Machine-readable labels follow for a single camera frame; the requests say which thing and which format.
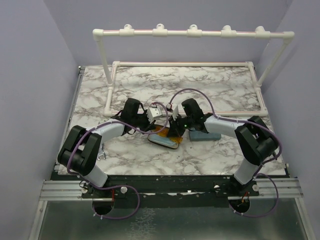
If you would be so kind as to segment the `black glasses case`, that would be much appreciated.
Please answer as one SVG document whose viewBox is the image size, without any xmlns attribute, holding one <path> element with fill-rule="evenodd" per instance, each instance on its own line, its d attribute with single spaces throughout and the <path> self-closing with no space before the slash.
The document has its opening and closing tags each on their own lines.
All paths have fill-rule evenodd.
<svg viewBox="0 0 320 240">
<path fill-rule="evenodd" d="M 170 128 L 166 126 L 164 130 L 157 134 L 149 134 L 147 139 L 153 144 L 175 150 L 182 143 L 184 133 L 185 131 L 182 131 L 180 134 L 173 133 L 173 131 L 170 131 Z"/>
</svg>

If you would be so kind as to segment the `blue-grey glasses case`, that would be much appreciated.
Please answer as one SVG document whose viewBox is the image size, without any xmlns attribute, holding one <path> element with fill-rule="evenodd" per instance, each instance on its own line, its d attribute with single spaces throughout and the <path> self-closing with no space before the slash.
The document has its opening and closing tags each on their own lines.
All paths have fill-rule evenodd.
<svg viewBox="0 0 320 240">
<path fill-rule="evenodd" d="M 222 135 L 219 133 L 204 133 L 201 131 L 189 131 L 189 140 L 191 142 L 218 141 Z"/>
</svg>

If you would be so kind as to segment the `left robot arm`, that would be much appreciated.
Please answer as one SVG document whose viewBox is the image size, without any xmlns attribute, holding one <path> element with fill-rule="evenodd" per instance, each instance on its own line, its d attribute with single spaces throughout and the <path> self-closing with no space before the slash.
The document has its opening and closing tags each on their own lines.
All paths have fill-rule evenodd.
<svg viewBox="0 0 320 240">
<path fill-rule="evenodd" d="M 128 98 L 122 110 L 106 122 L 92 128 L 75 125 L 69 131 L 57 156 L 59 164 L 67 168 L 68 173 L 83 177 L 94 184 L 97 196 L 106 197 L 111 190 L 108 175 L 96 164 L 102 145 L 136 129 L 148 132 L 155 128 L 155 117 L 150 109 L 143 109 L 142 103 Z"/>
</svg>

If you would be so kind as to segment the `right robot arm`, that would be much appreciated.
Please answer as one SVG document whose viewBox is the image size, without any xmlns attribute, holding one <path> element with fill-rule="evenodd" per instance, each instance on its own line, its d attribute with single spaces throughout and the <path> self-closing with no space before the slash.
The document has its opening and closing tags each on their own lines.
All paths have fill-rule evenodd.
<svg viewBox="0 0 320 240">
<path fill-rule="evenodd" d="M 166 105 L 172 116 L 169 118 L 168 138 L 181 137 L 185 130 L 203 134 L 220 134 L 238 141 L 243 154 L 240 167 L 233 175 L 229 189 L 240 196 L 248 189 L 248 183 L 257 174 L 264 160 L 270 157 L 280 143 L 259 116 L 248 120 L 219 117 L 213 113 L 203 113 L 197 101 L 189 98 L 182 102 L 186 114 L 182 117 L 172 102 Z"/>
</svg>

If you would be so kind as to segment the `orange plastic sunglasses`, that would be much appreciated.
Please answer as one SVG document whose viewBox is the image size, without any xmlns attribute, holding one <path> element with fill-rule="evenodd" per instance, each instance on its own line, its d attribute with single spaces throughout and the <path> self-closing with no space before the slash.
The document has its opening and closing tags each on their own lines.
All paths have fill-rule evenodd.
<svg viewBox="0 0 320 240">
<path fill-rule="evenodd" d="M 155 130 L 153 132 L 157 132 L 160 131 L 162 129 L 162 125 L 155 125 Z M 161 136 L 161 137 L 166 137 L 169 138 L 171 141 L 180 144 L 183 141 L 183 137 L 168 137 L 168 133 L 169 133 L 170 128 L 169 127 L 165 127 L 163 130 L 161 130 L 159 133 L 157 133 L 157 135 Z"/>
</svg>

